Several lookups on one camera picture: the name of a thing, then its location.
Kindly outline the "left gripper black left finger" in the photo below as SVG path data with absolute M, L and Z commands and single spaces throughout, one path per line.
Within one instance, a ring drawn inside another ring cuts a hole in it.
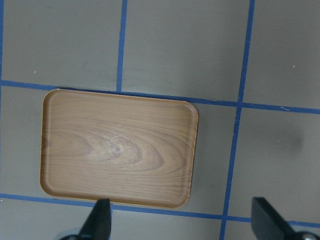
M 99 199 L 78 233 L 79 240 L 108 240 L 112 220 L 109 199 Z

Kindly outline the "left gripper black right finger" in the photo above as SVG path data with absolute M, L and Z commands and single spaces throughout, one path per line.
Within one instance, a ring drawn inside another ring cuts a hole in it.
M 264 197 L 251 201 L 251 229 L 257 240 L 299 240 L 300 235 Z

